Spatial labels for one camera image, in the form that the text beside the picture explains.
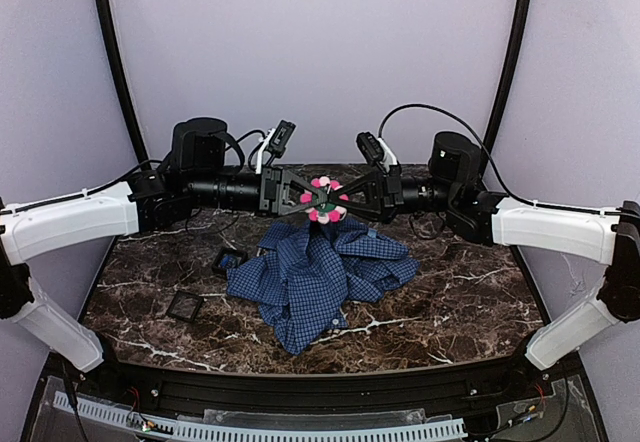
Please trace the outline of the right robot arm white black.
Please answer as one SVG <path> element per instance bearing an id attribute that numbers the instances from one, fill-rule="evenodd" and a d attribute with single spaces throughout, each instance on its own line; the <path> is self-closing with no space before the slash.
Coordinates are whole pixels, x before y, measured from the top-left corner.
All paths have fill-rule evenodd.
<path id="1" fill-rule="evenodd" d="M 528 339 L 526 365 L 546 370 L 605 329 L 638 320 L 638 203 L 552 206 L 484 191 L 481 149 L 455 132 L 436 134 L 424 178 L 404 176 L 383 139 L 363 132 L 356 142 L 372 172 L 328 193 L 330 203 L 356 216 L 389 222 L 399 214 L 441 213 L 446 227 L 468 242 L 546 249 L 605 266 L 601 286 Z"/>

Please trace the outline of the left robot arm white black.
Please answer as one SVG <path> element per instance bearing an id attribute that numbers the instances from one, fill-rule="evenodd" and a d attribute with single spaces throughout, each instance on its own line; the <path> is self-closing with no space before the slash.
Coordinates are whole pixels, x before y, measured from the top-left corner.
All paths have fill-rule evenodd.
<path id="1" fill-rule="evenodd" d="M 23 327 L 82 373 L 111 360 L 108 342 L 44 292 L 28 261 L 95 239 L 160 230 L 213 207 L 282 217 L 326 201 L 310 182 L 245 156 L 226 122 L 193 118 L 175 125 L 171 149 L 93 189 L 1 209 L 1 317 Z"/>

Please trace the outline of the pink pompom brooch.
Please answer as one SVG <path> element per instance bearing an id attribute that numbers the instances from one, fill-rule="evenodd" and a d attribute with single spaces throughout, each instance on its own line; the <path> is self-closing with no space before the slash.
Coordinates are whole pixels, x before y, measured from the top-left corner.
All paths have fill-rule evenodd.
<path id="1" fill-rule="evenodd" d="M 342 187 L 338 180 L 331 179 L 329 176 L 314 178 L 311 180 L 311 185 L 326 194 L 330 194 Z M 326 200 L 317 206 L 309 206 L 305 209 L 305 213 L 311 222 L 327 225 L 342 221 L 347 215 L 347 209 Z"/>

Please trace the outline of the blue checked shirt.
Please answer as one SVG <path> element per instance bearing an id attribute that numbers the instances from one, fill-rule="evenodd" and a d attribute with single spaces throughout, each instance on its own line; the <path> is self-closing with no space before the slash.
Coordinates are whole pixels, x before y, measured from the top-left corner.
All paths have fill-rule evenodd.
<path id="1" fill-rule="evenodd" d="M 409 248 L 352 218 L 335 224 L 273 223 L 263 254 L 227 271 L 226 292 L 259 305 L 282 347 L 302 353 L 322 333 L 347 327 L 346 301 L 377 302 L 416 276 Z"/>

